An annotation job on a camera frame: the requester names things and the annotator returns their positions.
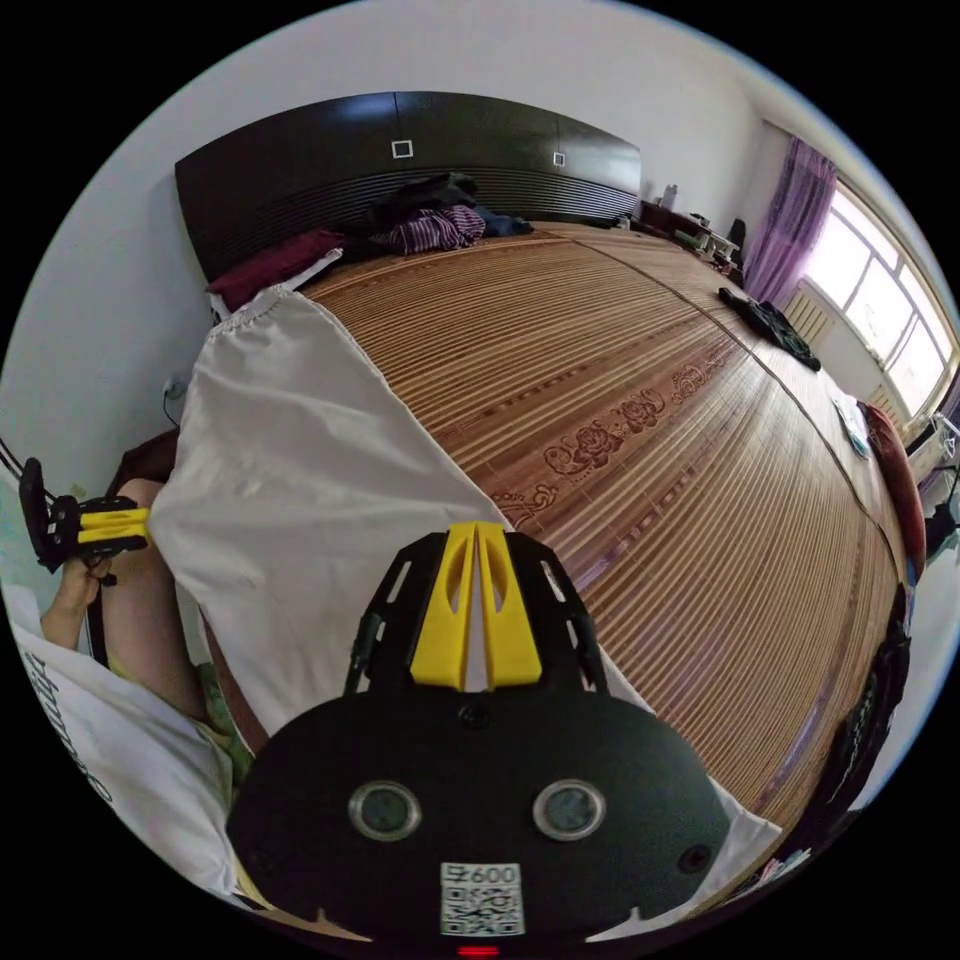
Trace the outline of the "person's left hand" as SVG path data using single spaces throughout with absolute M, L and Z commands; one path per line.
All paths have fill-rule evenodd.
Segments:
M 113 575 L 118 562 L 118 558 L 101 558 L 95 562 L 74 558 L 64 564 L 60 584 L 40 619 L 41 634 L 47 642 L 78 651 L 88 608 Z

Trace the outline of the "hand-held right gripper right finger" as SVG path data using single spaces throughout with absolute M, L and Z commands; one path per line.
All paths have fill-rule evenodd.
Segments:
M 542 665 L 509 551 L 507 532 L 497 524 L 476 527 L 483 643 L 489 687 L 530 686 Z

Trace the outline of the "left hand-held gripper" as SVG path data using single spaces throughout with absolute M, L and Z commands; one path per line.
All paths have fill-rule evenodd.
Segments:
M 37 547 L 39 565 L 54 574 L 71 559 L 95 562 L 152 545 L 150 510 L 126 496 L 78 501 L 63 496 L 46 508 Z

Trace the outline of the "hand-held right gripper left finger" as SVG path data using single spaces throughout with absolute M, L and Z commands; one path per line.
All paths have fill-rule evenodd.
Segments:
M 475 546 L 474 523 L 449 528 L 410 665 L 418 685 L 465 686 Z

